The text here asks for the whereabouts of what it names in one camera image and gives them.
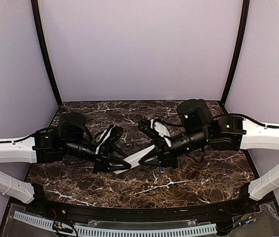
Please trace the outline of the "white remote control body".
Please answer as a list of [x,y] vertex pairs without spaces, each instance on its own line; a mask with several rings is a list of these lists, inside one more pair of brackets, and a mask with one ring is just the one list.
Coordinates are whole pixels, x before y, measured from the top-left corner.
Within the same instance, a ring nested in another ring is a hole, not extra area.
[[[140,150],[140,151],[138,151],[138,152],[136,152],[136,153],[134,153],[134,154],[132,154],[132,155],[126,157],[126,158],[124,159],[124,161],[128,162],[128,163],[131,165],[131,168],[130,168],[130,169],[133,169],[133,168],[139,166],[139,165],[140,165],[140,164],[139,164],[139,160],[140,160],[141,158],[143,158],[147,153],[149,153],[150,151],[152,151],[154,148],[155,148],[155,146],[152,145],[152,146],[149,146],[149,147],[147,147],[147,148],[145,148],[145,149],[142,149],[142,150]],[[120,173],[125,172],[125,171],[128,171],[128,170],[130,170],[130,169],[118,170],[118,171],[114,171],[114,173],[115,173],[115,174],[120,174]]]

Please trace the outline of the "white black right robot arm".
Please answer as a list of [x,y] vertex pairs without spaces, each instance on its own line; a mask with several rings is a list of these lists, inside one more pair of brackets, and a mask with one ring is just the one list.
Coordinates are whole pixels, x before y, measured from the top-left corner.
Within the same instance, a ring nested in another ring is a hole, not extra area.
[[[177,168],[177,157],[210,146],[217,151],[248,149],[279,150],[279,124],[261,123],[242,114],[213,117],[203,99],[190,99],[176,109],[184,132],[171,137],[166,122],[160,119],[139,122],[139,129],[152,139],[153,149],[140,160],[140,165]],[[279,163],[262,177],[244,184],[239,199],[233,204],[237,214],[244,214],[253,201],[279,187]]]

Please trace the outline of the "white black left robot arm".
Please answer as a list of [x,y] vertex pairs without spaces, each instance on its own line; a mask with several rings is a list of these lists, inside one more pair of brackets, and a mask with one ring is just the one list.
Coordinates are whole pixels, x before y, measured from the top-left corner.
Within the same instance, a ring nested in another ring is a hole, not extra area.
[[[93,173],[127,170],[127,154],[117,147],[123,128],[110,125],[97,141],[83,114],[62,114],[56,127],[43,128],[23,138],[0,139],[0,163],[52,163],[65,155],[93,162]],[[40,215],[48,215],[51,203],[42,186],[26,183],[0,171],[0,193],[32,204]]]

